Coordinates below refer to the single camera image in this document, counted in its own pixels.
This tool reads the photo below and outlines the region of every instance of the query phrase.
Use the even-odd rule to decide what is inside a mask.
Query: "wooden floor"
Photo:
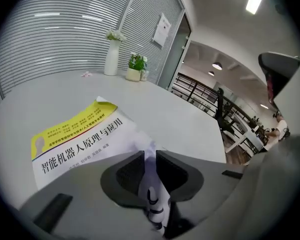
[[[224,144],[224,149],[229,148],[234,141],[227,137],[224,133],[222,134],[222,139],[223,139],[223,144]],[[242,149],[240,146],[236,146],[233,148],[229,153],[225,154],[226,156],[226,162],[229,164],[238,164],[238,165],[243,165],[246,162],[248,162],[251,158],[246,154],[244,149]]]

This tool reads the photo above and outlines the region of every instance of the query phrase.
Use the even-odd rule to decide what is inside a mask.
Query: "office chair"
[[[223,94],[224,91],[222,88],[219,88],[218,90],[218,108],[216,110],[216,113],[214,115],[214,119],[216,119],[216,121],[219,124],[220,130],[223,131],[228,131],[231,134],[234,135],[234,130],[233,128],[230,126],[230,124],[223,118],[222,115],[222,111],[223,111]]]

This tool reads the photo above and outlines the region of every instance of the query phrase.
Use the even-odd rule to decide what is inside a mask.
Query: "white ceiling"
[[[212,67],[212,63],[216,61],[222,64],[222,70]],[[213,77],[208,75],[209,71],[213,71],[215,74],[213,78],[230,89],[235,95],[245,101],[250,100],[255,104],[271,107],[268,102],[266,85],[250,70],[214,48],[191,42],[184,64],[202,72],[206,78]]]
[[[286,14],[277,12],[276,6],[282,6],[278,0],[262,0],[255,15],[245,10],[248,0],[192,1],[198,26],[206,26],[239,43],[256,62],[259,54],[268,51],[300,56],[297,31]],[[190,44],[184,59],[187,66],[206,74],[213,71],[214,78],[237,96],[271,107],[267,87],[255,77],[253,70],[212,47],[202,45],[204,40],[200,43]],[[216,60],[222,63],[222,71],[212,67]]]
[[[234,39],[252,54],[278,52],[300,56],[300,42],[287,15],[276,10],[278,0],[262,0],[255,15],[245,10],[248,0],[193,0],[198,25]]]

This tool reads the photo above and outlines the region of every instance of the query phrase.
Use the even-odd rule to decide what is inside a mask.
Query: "white vase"
[[[132,68],[128,68],[126,72],[126,79],[134,82],[139,82],[141,78],[141,71],[140,70],[133,70]]]
[[[110,47],[106,55],[104,74],[115,76],[118,73],[119,47],[121,42],[117,40],[110,40]]]

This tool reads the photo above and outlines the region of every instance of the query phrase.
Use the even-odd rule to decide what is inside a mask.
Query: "horizontal blinds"
[[[103,69],[129,0],[21,0],[0,33],[3,94],[22,82],[71,70]]]
[[[128,68],[131,52],[140,53],[148,58],[148,80],[156,83],[177,30],[182,9],[179,0],[134,0],[122,27],[127,42],[120,47],[119,68]],[[172,25],[164,47],[152,42],[162,13]]]

